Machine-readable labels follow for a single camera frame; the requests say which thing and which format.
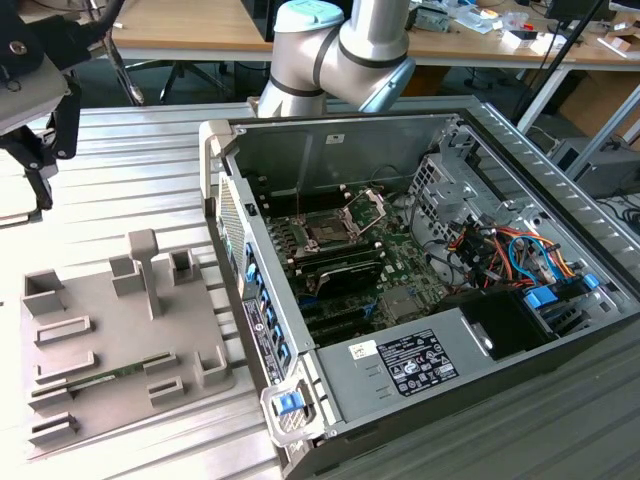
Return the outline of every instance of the monitor stand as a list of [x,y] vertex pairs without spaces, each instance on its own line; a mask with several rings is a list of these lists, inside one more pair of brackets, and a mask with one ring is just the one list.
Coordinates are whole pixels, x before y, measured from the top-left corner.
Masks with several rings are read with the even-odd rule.
[[[556,33],[556,29],[557,29],[558,35],[562,35],[567,40],[573,34],[573,28],[571,28],[571,21],[567,21],[567,22],[552,22],[549,25],[547,25],[547,29],[551,33]],[[582,42],[584,42],[584,37],[582,35],[580,35],[580,37],[578,37],[578,39],[576,40],[575,43],[577,45],[580,45]]]

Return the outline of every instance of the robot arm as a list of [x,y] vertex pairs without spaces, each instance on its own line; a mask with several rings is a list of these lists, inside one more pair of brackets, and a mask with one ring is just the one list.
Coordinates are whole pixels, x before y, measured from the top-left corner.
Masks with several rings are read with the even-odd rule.
[[[99,21],[84,25],[59,15],[26,25],[0,1],[0,148],[24,167],[39,210],[52,207],[48,178],[57,173],[57,159],[76,153],[81,90],[68,72],[92,58],[91,46],[123,4],[112,0]],[[49,113],[44,132],[26,126]]]
[[361,112],[388,109],[415,68],[407,58],[408,12],[409,0],[355,0],[344,22],[342,10],[327,2],[285,3],[258,116],[321,115],[325,92]]

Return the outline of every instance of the rear vent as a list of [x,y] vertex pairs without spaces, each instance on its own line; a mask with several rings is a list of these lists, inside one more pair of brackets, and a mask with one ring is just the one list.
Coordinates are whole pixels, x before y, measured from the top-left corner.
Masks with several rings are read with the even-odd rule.
[[244,228],[240,221],[238,208],[231,195],[229,179],[220,178],[220,219],[226,233],[225,242],[231,247],[233,260],[238,271],[244,272]]

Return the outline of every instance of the power supply label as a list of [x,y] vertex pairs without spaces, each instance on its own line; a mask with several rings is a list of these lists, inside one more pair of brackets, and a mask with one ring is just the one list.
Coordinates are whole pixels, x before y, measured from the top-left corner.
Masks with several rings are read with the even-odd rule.
[[405,397],[458,376],[433,330],[378,345],[378,353],[398,392]]
[[258,349],[260,355],[260,362],[262,368],[269,378],[269,383],[275,385],[280,383],[284,378],[280,365],[273,353],[273,346],[269,339],[269,329],[265,326],[262,320],[262,313],[258,308],[258,302],[255,300],[249,300],[242,303],[244,312],[251,328],[251,334],[253,336],[253,342]]

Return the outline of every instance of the blue cable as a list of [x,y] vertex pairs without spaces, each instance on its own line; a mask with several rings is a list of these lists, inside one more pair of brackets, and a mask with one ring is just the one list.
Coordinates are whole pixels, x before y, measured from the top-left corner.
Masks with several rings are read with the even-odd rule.
[[560,272],[560,270],[551,262],[549,253],[544,248],[544,245],[542,245],[542,243],[540,243],[538,239],[530,237],[529,235],[520,235],[519,237],[515,237],[513,240],[511,240],[511,243],[509,244],[509,260],[511,261],[513,268],[515,268],[517,271],[519,271],[523,275],[526,275],[531,280],[533,280],[534,285],[538,285],[537,279],[527,270],[520,268],[520,265],[518,265],[518,262],[516,262],[515,260],[513,249],[514,249],[516,240],[518,240],[519,238],[526,238],[527,240],[530,240],[533,244],[535,244],[540,249],[540,251],[542,252],[542,255],[544,255],[544,259],[547,262],[547,266],[549,267],[549,270],[551,270],[551,273],[556,278],[556,280],[563,280],[565,278],[562,272]]

